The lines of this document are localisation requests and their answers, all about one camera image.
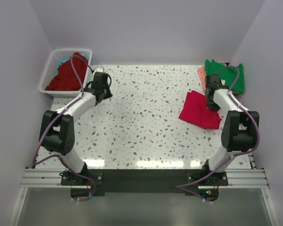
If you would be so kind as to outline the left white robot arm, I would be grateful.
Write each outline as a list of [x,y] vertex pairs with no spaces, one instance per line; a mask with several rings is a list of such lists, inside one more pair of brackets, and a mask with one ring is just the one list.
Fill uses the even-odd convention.
[[112,97],[111,76],[95,71],[93,80],[83,89],[83,93],[56,111],[47,110],[43,114],[38,148],[53,152],[65,166],[66,180],[78,185],[95,186],[88,175],[86,163],[75,150],[75,122],[88,110],[105,99]]

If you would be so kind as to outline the pink red t-shirt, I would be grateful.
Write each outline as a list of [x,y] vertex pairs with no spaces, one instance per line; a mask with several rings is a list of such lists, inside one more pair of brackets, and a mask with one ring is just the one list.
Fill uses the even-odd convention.
[[187,92],[179,119],[203,129],[219,129],[221,118],[218,112],[207,108],[206,97],[197,92]]

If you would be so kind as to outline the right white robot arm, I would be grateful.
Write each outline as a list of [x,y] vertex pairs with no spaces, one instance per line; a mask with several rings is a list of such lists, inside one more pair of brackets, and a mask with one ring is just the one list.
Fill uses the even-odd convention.
[[221,82],[218,74],[206,77],[207,107],[210,110],[226,110],[227,114],[221,133],[221,147],[206,160],[200,173],[191,177],[189,186],[213,184],[235,158],[254,152],[259,145],[259,113],[244,107],[231,88]]

